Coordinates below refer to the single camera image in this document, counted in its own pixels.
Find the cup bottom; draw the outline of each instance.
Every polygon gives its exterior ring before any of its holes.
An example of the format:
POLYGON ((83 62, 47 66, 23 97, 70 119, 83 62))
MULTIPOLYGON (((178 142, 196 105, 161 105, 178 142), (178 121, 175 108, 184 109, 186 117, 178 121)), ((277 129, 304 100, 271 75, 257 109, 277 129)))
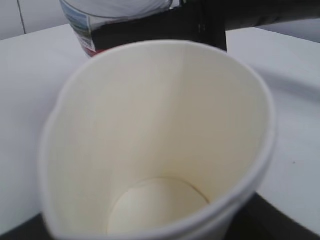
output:
POLYGON ((152 178, 130 188, 113 207, 108 234, 148 231, 186 218, 209 204, 185 181, 152 178))

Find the table surface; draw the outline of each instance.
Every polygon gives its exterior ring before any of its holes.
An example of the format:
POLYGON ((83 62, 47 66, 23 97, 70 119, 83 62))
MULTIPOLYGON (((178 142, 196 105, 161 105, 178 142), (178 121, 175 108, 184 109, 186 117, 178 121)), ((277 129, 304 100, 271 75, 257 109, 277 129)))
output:
MULTIPOLYGON (((320 235, 320 44, 256 28, 227 32, 228 52, 258 71, 279 139, 258 193, 320 235)), ((69 25, 0 41, 0 235, 40 212, 37 146, 59 90, 89 59, 69 25)))

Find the black object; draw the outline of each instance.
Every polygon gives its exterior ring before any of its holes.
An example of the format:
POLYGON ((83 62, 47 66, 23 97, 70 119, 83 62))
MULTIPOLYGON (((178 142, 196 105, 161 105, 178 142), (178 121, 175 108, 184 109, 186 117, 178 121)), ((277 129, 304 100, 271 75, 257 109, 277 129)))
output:
MULTIPOLYGON (((41 215, 0 236, 0 240, 53 240, 41 215)), ((224 240, 320 240, 259 195, 235 216, 224 240)))
POLYGON ((91 32, 95 52, 146 40, 189 40, 227 49, 226 30, 320 18, 320 0, 180 0, 149 17, 105 24, 91 32))

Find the white paper cup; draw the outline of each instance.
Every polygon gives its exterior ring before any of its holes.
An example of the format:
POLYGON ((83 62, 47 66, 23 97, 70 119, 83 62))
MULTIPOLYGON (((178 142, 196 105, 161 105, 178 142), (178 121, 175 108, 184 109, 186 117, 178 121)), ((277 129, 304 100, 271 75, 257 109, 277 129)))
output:
POLYGON ((44 217, 62 240, 221 239, 275 142, 263 80, 225 52, 146 41, 94 57, 42 136, 44 217))

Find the bottle label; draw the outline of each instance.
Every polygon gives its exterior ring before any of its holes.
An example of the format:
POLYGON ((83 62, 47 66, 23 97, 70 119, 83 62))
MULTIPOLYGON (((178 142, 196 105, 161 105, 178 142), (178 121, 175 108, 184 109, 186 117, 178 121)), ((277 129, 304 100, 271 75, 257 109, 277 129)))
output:
POLYGON ((60 0, 62 9, 71 27, 75 31, 81 45, 95 52, 95 44, 91 37, 90 17, 60 0))

